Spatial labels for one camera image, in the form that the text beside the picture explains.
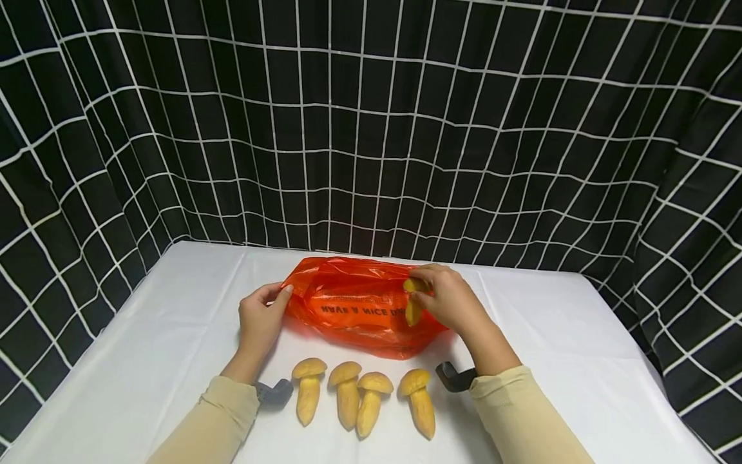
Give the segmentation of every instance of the forearm sleeve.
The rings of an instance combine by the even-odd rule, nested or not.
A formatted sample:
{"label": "forearm sleeve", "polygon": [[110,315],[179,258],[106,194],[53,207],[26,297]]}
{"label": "forearm sleeve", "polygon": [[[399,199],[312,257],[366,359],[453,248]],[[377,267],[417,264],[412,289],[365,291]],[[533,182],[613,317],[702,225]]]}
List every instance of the forearm sleeve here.
{"label": "forearm sleeve", "polygon": [[470,393],[504,464],[593,462],[527,367],[478,377]]}
{"label": "forearm sleeve", "polygon": [[147,463],[231,463],[255,420],[258,405],[255,387],[214,377],[199,402]]}

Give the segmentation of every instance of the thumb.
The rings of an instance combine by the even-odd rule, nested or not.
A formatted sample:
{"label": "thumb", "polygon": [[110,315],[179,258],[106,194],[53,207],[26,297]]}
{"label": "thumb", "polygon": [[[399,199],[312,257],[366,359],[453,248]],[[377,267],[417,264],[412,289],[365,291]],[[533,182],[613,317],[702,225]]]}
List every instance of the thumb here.
{"label": "thumb", "polygon": [[410,298],[417,304],[420,304],[423,308],[430,311],[430,308],[435,303],[436,299],[427,293],[423,292],[412,292]]}
{"label": "thumb", "polygon": [[294,286],[289,284],[286,285],[283,290],[281,290],[278,293],[278,296],[276,297],[275,301],[273,301],[273,304],[271,305],[272,310],[283,311],[286,310],[286,305],[289,303],[289,300],[291,299],[291,295],[294,292]]}

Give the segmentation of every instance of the black and white grid backdrop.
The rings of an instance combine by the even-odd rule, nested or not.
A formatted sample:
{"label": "black and white grid backdrop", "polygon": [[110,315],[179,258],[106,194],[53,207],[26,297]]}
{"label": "black and white grid backdrop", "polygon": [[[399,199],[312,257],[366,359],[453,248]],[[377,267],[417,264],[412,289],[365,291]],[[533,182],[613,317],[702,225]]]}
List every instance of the black and white grid backdrop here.
{"label": "black and white grid backdrop", "polygon": [[742,463],[738,0],[0,8],[0,453],[192,240],[580,272]]}

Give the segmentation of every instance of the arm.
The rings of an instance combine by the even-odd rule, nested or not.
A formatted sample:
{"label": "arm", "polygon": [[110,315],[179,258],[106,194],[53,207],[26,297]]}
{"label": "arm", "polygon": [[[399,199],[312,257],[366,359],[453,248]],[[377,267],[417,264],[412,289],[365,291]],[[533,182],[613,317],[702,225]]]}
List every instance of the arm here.
{"label": "arm", "polygon": [[411,297],[458,333],[471,353],[480,377],[470,392],[503,463],[592,463],[466,281],[439,264],[414,269],[410,276],[435,293]]}
{"label": "arm", "polygon": [[593,462],[531,370],[510,356],[512,348],[494,322],[468,333],[466,343],[481,374],[470,393],[505,464]]}
{"label": "arm", "polygon": [[252,384],[278,337],[291,291],[291,286],[281,291],[280,284],[270,284],[240,302],[237,352],[148,464],[232,462],[255,420],[259,403]]}

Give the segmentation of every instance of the gray hook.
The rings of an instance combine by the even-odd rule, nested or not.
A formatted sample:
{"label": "gray hook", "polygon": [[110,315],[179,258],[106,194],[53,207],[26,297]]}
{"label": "gray hook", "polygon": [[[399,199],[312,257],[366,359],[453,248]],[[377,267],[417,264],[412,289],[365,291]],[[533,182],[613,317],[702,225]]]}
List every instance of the gray hook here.
{"label": "gray hook", "polygon": [[478,376],[474,369],[458,372],[450,361],[439,364],[436,367],[436,373],[446,390],[453,393],[469,390],[471,382],[474,382]]}
{"label": "gray hook", "polygon": [[289,380],[281,379],[271,388],[264,383],[256,382],[255,390],[257,390],[257,400],[260,401],[261,407],[266,406],[280,410],[291,399],[291,395],[294,393],[294,384]]}

